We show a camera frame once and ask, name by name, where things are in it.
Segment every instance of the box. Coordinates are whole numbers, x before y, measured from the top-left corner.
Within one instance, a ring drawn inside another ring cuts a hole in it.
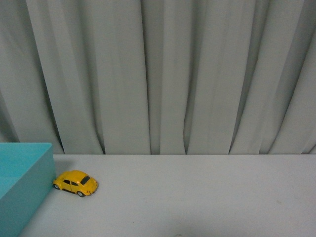
[[[19,235],[55,177],[50,143],[0,143],[0,237]]]

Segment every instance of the car windshield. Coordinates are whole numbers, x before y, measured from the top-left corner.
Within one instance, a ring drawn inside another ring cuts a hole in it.
[[[86,182],[88,182],[89,179],[90,179],[89,176],[85,176],[85,177],[80,181],[80,183],[81,183],[82,185],[85,185]]]

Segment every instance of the yellow toy car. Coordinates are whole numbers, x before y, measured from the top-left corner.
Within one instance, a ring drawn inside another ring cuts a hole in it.
[[[66,171],[53,181],[55,189],[65,190],[80,197],[91,195],[98,188],[98,182],[86,173],[73,170]]]

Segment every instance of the table surface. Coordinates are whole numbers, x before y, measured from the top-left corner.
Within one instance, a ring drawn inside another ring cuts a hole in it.
[[[21,237],[315,237],[315,155],[55,155],[100,184],[52,189]]]

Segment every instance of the curtain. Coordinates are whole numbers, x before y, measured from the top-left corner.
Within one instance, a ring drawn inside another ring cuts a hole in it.
[[[0,1],[0,142],[315,154],[316,1]]]

